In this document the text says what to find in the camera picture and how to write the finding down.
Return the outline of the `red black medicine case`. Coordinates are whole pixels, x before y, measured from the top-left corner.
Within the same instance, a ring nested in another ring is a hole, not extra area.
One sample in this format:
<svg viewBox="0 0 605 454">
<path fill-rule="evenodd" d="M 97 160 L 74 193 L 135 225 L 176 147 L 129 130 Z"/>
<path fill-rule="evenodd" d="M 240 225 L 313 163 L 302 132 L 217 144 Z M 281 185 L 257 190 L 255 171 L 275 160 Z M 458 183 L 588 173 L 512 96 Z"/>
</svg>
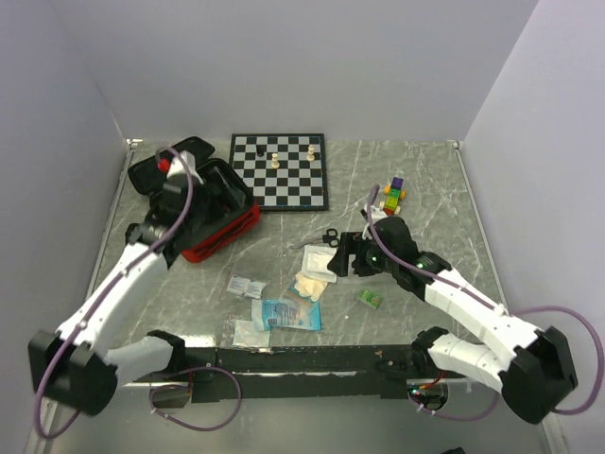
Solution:
<svg viewBox="0 0 605 454">
<path fill-rule="evenodd" d="M 244 184 L 243 180 L 235 173 L 233 168 L 224 160 L 213 156 L 215 147 L 197 136 L 191 136 L 181 140 L 174 145 L 172 149 L 163 149 L 158 155 L 146 158 L 129 167 L 128 176 L 134 189 L 142 196 L 149 200 L 152 192 L 160 189 L 168 179 L 158 169 L 157 164 L 161 158 L 170 160 L 170 155 L 177 158 L 180 157 L 180 152 L 188 151 L 195 156 L 196 171 L 199 174 L 199 182 L 206 184 L 206 173 L 211 167 L 217 167 L 219 170 L 225 166 L 231 170 L 240 181 L 240 188 L 246 196 L 245 205 L 243 208 L 230 211 L 227 207 L 226 213 L 212 213 L 212 232 L 192 249 L 184 251 L 175 251 L 171 246 L 165 246 L 165 243 L 158 248 L 160 253 L 163 253 L 168 264 L 174 263 L 177 256 L 180 254 L 185 260 L 190 263 L 199 263 L 223 247 L 234 242 L 238 237 L 248 232 L 259 221 L 260 211 L 249 188 Z M 177 175 L 174 177 L 186 177 L 189 184 L 189 193 L 186 204 L 189 204 L 192 197 L 193 179 L 186 168 L 186 175 Z M 125 233 L 126 241 L 129 244 L 141 242 L 141 223 L 132 223 L 129 225 Z"/>
</svg>

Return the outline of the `white gauze pouch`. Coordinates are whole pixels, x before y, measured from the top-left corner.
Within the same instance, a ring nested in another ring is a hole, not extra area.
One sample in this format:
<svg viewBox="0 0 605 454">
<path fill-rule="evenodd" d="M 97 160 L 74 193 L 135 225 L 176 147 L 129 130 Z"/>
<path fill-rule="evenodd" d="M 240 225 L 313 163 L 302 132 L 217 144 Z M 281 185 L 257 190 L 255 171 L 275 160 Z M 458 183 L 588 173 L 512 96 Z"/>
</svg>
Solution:
<svg viewBox="0 0 605 454">
<path fill-rule="evenodd" d="M 333 271 L 329 271 L 327 265 L 336 252 L 336 249 L 330 247 L 305 245 L 303 247 L 302 273 L 312 279 L 335 283 L 337 275 Z"/>
</svg>

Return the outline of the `black handled scissors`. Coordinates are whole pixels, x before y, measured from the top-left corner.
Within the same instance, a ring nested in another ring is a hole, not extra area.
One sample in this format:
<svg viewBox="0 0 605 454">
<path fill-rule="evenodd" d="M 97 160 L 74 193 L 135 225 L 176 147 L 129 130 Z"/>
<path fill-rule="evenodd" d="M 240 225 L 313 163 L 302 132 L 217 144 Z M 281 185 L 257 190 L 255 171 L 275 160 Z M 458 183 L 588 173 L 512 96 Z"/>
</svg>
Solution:
<svg viewBox="0 0 605 454">
<path fill-rule="evenodd" d="M 300 241 L 297 244 L 290 246 L 290 249 L 297 251 L 307 245 L 325 244 L 330 248 L 337 248 L 339 246 L 339 233 L 335 228 L 328 228 L 324 233 L 318 236 L 310 236 Z"/>
</svg>

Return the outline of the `blue wipes packet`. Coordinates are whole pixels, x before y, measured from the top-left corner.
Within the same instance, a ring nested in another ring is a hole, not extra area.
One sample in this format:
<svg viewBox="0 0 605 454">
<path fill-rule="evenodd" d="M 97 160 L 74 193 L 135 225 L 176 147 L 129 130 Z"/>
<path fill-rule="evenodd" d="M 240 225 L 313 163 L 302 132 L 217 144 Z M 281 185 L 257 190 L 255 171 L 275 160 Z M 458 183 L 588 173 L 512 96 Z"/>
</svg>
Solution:
<svg viewBox="0 0 605 454">
<path fill-rule="evenodd" d="M 273 328 L 321 331 L 320 306 L 291 300 L 253 300 L 251 320 L 258 331 Z"/>
</svg>

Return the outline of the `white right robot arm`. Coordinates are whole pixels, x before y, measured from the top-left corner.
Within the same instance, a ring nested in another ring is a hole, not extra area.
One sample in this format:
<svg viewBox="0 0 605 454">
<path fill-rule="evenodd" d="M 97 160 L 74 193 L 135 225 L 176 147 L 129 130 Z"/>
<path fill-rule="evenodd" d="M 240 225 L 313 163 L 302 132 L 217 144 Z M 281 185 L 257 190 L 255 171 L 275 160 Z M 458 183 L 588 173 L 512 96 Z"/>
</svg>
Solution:
<svg viewBox="0 0 605 454">
<path fill-rule="evenodd" d="M 500 393 L 522 420 L 538 424 L 578 386 L 565 335 L 526 322 L 476 290 L 447 261 L 419 250 L 401 218 L 387 217 L 370 236 L 342 233 L 327 268 L 339 277 L 379 273 L 449 315 L 478 342 L 434 327 L 419 336 L 412 364 L 423 376 L 439 370 L 464 375 Z"/>
</svg>

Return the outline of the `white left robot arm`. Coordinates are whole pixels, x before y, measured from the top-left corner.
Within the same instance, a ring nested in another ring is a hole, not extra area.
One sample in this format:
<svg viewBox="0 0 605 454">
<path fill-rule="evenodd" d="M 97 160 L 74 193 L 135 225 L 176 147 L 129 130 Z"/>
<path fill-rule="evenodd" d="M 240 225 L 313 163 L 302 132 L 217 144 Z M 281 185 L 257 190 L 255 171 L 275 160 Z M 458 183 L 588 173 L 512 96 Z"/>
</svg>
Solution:
<svg viewBox="0 0 605 454">
<path fill-rule="evenodd" d="M 127 383 L 150 374 L 166 380 L 182 376 L 183 338 L 152 330 L 112 349 L 112 337 L 177 258 L 200 263 L 257 220 L 251 192 L 225 161 L 193 167 L 174 160 L 145 221 L 129 227 L 122 255 L 105 280 L 54 332 L 41 330 L 29 341 L 36 398 L 97 415 Z"/>
</svg>

